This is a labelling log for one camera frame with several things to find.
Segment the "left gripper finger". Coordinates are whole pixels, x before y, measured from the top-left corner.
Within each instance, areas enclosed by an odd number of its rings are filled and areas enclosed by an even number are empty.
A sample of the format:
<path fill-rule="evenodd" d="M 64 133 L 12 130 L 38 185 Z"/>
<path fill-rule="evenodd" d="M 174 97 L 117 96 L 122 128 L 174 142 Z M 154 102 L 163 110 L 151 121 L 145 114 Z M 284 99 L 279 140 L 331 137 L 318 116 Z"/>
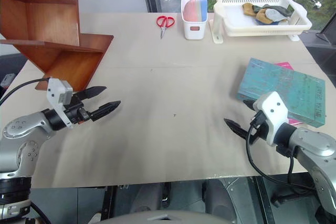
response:
<path fill-rule="evenodd" d="M 113 102 L 108 102 L 102 106 L 100 106 L 97 110 L 93 111 L 90 113 L 90 119 L 92 121 L 96 121 L 111 112 L 113 112 L 119 105 L 121 101 L 113 101 Z"/>
<path fill-rule="evenodd" d="M 85 99 L 91 99 L 100 93 L 102 93 L 107 87 L 105 86 L 94 86 L 91 88 L 84 89 L 80 92 L 77 92 L 74 94 L 74 97 L 76 97 L 79 101 L 85 100 Z"/>

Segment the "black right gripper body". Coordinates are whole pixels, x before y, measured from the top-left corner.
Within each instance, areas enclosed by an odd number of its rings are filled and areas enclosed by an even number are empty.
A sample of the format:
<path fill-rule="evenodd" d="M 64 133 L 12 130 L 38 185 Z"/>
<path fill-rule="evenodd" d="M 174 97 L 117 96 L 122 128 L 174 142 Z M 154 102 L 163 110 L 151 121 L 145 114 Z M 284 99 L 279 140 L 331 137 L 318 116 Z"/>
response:
<path fill-rule="evenodd" d="M 259 110 L 253 117 L 246 136 L 246 142 L 249 145 L 253 145 L 259 138 L 262 140 L 267 139 L 269 126 L 266 119 L 267 117 L 262 110 Z"/>

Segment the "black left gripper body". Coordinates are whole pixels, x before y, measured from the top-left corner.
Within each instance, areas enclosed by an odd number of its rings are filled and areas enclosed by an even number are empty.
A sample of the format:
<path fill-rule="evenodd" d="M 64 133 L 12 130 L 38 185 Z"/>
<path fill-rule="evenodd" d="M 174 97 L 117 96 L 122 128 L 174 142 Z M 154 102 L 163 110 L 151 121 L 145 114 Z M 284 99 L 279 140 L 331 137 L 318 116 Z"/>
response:
<path fill-rule="evenodd" d="M 87 99 L 85 93 L 75 93 L 72 95 L 70 103 L 64 105 L 64 112 L 72 124 L 80 124 L 91 119 L 92 113 L 84 109 L 82 100 Z"/>

